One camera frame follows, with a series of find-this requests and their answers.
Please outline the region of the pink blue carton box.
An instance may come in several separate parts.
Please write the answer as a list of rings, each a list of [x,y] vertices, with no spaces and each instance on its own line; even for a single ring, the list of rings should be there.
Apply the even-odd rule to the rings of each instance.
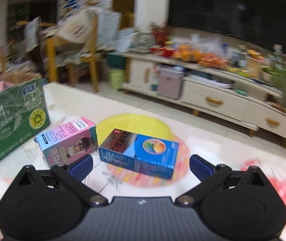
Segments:
[[[98,148],[96,125],[80,117],[36,136],[49,167],[70,165]]]

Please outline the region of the blue medicine box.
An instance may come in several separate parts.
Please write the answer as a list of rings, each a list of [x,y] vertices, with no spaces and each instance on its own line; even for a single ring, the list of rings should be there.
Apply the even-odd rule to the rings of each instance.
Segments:
[[[115,128],[99,146],[101,161],[149,176],[173,176],[179,144]]]

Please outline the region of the white TV cabinet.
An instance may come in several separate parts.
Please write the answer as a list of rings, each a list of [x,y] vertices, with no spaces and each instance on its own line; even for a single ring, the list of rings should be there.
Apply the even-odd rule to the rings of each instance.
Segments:
[[[266,130],[286,139],[286,109],[278,103],[282,93],[259,81],[228,71],[201,67],[154,54],[125,53],[126,81],[122,87],[146,96],[190,108],[193,115],[207,113],[250,130]],[[184,72],[180,98],[158,94],[162,67]]]

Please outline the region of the green milk carton case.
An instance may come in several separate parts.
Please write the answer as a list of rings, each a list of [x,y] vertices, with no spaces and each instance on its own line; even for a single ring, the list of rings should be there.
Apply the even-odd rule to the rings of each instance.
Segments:
[[[0,92],[0,161],[50,125],[43,78]]]

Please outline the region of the pink storage case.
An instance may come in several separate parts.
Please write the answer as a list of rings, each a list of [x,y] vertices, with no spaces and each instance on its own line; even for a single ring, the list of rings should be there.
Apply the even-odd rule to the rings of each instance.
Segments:
[[[162,67],[159,71],[158,94],[177,100],[180,98],[184,72]]]

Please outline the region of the green trash bin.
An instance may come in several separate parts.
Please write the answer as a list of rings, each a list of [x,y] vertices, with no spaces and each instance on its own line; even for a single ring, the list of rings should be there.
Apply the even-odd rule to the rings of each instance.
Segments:
[[[110,89],[118,91],[122,89],[122,84],[125,81],[125,70],[110,69],[109,70],[109,82]]]

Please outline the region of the cardboard box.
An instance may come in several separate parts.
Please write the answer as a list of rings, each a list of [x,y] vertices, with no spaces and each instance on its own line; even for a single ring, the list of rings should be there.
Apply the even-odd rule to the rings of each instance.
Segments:
[[[13,72],[7,72],[5,74],[0,75],[0,82],[9,82],[13,85],[21,84],[24,82],[28,82],[34,79],[41,78],[42,76],[37,73],[33,72],[18,72],[18,71],[13,71]]]

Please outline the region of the bag of oranges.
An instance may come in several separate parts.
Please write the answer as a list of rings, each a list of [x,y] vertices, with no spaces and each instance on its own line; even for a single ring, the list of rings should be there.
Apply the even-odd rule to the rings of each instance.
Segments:
[[[220,38],[200,38],[197,35],[190,42],[180,43],[171,58],[221,70],[226,69],[229,61]]]

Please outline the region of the potted flower plant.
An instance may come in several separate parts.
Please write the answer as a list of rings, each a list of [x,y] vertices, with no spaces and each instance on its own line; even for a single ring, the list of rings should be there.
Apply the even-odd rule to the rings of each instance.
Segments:
[[[286,50],[283,52],[281,45],[273,46],[273,54],[269,56],[270,63],[262,69],[271,76],[268,83],[276,87],[281,93],[280,104],[286,107]]]

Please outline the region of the red gift box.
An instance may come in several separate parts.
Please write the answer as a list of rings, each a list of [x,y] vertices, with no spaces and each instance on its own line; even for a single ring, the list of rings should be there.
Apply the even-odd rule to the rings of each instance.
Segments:
[[[165,57],[165,58],[171,58],[175,51],[176,51],[175,49],[171,47],[167,47],[167,46],[161,47],[159,45],[155,45],[151,47],[152,54]]]

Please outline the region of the wooden chair with tote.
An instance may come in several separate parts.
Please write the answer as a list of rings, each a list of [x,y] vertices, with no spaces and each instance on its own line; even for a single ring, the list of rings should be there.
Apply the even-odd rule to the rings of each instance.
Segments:
[[[87,63],[92,87],[95,93],[99,92],[99,79],[96,55],[100,51],[114,50],[116,36],[121,22],[121,13],[102,9],[96,6],[83,6],[80,10],[88,11],[94,17],[92,35],[85,44],[73,44],[55,36],[55,33],[46,37],[46,53],[48,58],[48,75],[50,82],[58,82],[58,71],[56,65],[57,47],[64,45],[79,45],[81,50],[66,59],[63,64],[67,66],[68,78],[71,85],[74,85],[73,65]]]

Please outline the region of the beige tote bag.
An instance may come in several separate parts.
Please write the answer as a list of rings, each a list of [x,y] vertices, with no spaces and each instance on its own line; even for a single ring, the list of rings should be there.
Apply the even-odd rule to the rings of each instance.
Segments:
[[[73,44],[85,44],[89,41],[94,25],[94,17],[80,10],[68,17],[55,31],[55,36]]]

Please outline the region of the black television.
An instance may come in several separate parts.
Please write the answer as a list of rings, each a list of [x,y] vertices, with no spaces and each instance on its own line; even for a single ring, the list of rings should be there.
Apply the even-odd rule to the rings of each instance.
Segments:
[[[286,0],[170,0],[168,24],[286,51]]]

